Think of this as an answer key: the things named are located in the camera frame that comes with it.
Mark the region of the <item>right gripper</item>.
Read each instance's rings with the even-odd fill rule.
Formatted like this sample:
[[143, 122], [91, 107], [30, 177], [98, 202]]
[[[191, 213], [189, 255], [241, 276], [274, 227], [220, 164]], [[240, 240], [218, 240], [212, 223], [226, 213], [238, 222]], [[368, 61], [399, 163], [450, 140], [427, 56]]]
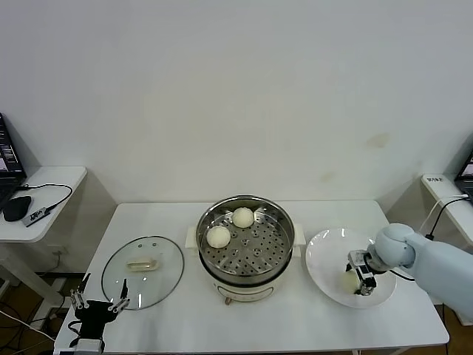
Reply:
[[345, 271], [355, 271], [358, 276], [358, 287], [354, 294], [369, 296], [377, 286], [373, 269], [368, 265], [370, 253], [364, 250], [355, 250], [348, 253], [348, 264]]

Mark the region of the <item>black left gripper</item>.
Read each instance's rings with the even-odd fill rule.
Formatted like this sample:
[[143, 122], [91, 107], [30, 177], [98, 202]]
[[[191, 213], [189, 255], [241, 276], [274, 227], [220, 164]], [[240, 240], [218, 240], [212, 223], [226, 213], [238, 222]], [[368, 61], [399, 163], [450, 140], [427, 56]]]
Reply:
[[76, 289], [70, 291], [72, 307], [75, 310], [75, 318], [81, 321], [79, 337], [81, 339], [101, 339], [107, 323], [116, 319], [116, 313], [121, 313], [128, 307], [130, 299], [128, 297], [127, 280], [123, 280], [119, 300], [111, 302], [90, 300], [87, 302], [84, 291], [90, 278], [88, 273], [80, 282]]

